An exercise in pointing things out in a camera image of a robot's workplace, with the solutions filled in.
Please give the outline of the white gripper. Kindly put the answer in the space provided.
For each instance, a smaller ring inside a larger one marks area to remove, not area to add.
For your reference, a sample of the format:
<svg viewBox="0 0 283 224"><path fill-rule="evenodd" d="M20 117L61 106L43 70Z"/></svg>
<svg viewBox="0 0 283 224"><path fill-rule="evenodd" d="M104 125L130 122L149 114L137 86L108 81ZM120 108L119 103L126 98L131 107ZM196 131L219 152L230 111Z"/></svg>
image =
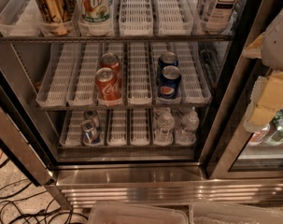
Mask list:
<svg viewBox="0 0 283 224"><path fill-rule="evenodd" d="M242 51L249 59L260 59L272 69L283 71L283 8L264 33ZM255 133L264 128L283 107L283 72L255 81L245 113L245 130Z"/></svg>

